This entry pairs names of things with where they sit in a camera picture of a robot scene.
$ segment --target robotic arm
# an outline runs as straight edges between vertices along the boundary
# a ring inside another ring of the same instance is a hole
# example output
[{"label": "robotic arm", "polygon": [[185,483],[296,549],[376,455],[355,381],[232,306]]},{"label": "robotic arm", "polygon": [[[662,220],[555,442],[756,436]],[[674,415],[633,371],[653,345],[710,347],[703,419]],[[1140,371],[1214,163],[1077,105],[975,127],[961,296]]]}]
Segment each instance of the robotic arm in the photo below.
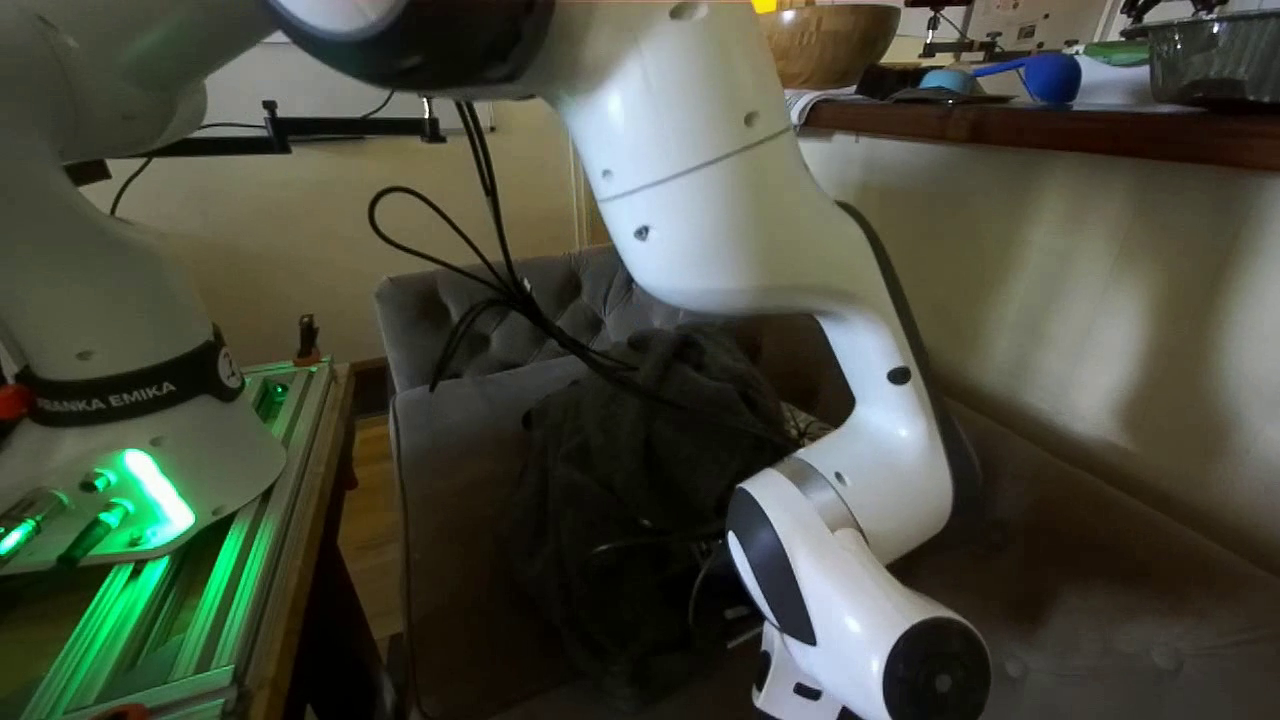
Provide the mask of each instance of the robotic arm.
[{"label": "robotic arm", "polygon": [[[745,0],[268,0],[268,12],[261,0],[0,9],[3,54],[20,48],[61,81],[49,92],[11,65],[0,66],[0,92],[29,86],[22,116],[0,113],[11,142],[0,152],[0,179],[22,179],[22,192],[0,192],[0,213],[15,220],[0,238],[0,324],[43,389],[82,398],[82,383],[168,368],[200,347],[191,368],[214,355],[200,304],[135,252],[135,226],[95,216],[61,188],[54,166],[191,127],[174,99],[273,24],[323,65],[382,86],[545,96],[584,160],[613,244],[653,296],[720,317],[811,311],[855,390],[855,410],[836,432],[745,481],[728,507],[730,561],[768,616],[758,710],[981,717],[982,640],[884,572],[952,511],[930,398],[864,230],[799,160]],[[107,54],[114,82],[95,82],[82,58],[66,65],[74,53]],[[74,271],[88,283],[61,296],[39,283],[49,265],[95,271]],[[9,483],[11,455],[22,466],[66,458],[62,432],[149,436],[191,425],[235,429],[220,447],[264,447],[220,397],[232,383],[203,371],[125,419],[31,425],[34,438],[15,436],[11,447],[39,453],[3,447],[0,476]],[[273,453],[249,455],[261,458],[245,476],[268,483]]]}]

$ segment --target gray sofa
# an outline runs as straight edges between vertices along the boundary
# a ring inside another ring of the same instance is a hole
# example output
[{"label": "gray sofa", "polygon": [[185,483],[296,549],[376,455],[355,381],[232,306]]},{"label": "gray sofa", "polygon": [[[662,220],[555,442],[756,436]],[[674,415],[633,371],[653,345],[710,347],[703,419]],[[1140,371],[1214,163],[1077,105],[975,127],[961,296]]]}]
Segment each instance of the gray sofa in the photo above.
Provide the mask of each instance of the gray sofa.
[{"label": "gray sofa", "polygon": [[[545,306],[593,345],[686,324],[613,252],[529,259]],[[438,389],[446,324],[480,290],[421,271],[378,288],[390,447],[403,499],[407,696],[425,717],[620,717],[593,699],[496,572],[496,507],[521,466],[521,415],[584,368],[516,317],[489,317]],[[779,397],[844,410],[811,321],[728,321]],[[896,572],[965,611],[993,643],[999,720],[1277,717],[1280,578],[1207,537],[1057,458],[1007,419],[938,397],[981,455],[981,491]],[[749,663],[648,717],[753,717]]]}]

